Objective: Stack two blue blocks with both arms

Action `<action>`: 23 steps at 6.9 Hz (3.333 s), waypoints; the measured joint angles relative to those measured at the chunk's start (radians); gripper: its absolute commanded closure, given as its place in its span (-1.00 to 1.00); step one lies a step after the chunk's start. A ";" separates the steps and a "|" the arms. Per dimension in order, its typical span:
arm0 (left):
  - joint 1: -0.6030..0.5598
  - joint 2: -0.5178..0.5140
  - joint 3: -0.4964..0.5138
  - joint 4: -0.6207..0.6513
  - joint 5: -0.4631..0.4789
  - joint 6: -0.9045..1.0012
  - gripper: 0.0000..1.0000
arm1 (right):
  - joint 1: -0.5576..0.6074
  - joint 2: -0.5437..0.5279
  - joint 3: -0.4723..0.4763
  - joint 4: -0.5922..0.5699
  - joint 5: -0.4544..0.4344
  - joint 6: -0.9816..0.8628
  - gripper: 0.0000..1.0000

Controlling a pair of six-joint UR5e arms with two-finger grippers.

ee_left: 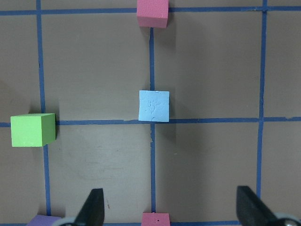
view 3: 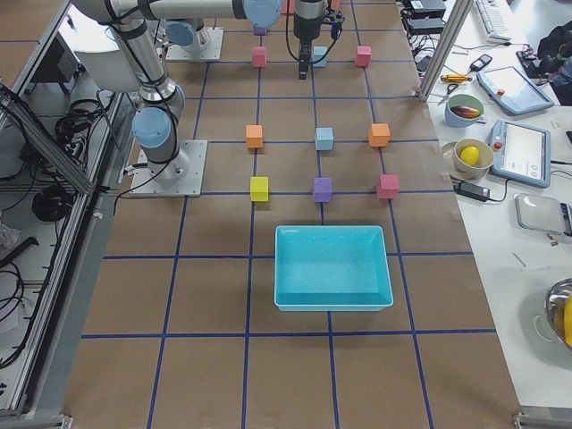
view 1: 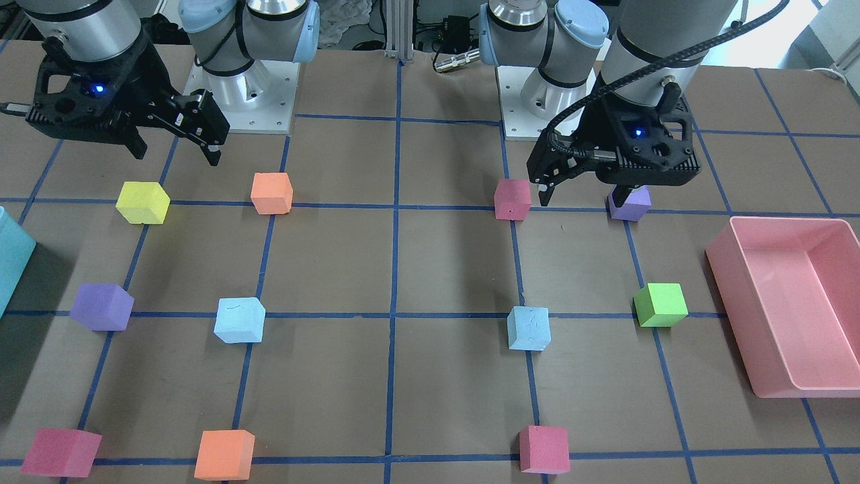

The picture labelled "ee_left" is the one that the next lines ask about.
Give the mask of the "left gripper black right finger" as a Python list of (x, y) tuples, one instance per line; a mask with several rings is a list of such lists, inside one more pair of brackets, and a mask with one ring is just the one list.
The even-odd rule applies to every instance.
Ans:
[(242, 226), (270, 226), (278, 218), (248, 186), (238, 186), (236, 214)]

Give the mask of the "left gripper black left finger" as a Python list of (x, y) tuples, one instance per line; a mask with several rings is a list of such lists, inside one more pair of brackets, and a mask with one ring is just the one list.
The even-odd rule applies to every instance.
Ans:
[(102, 226), (104, 223), (103, 189), (92, 189), (74, 220), (76, 226)]

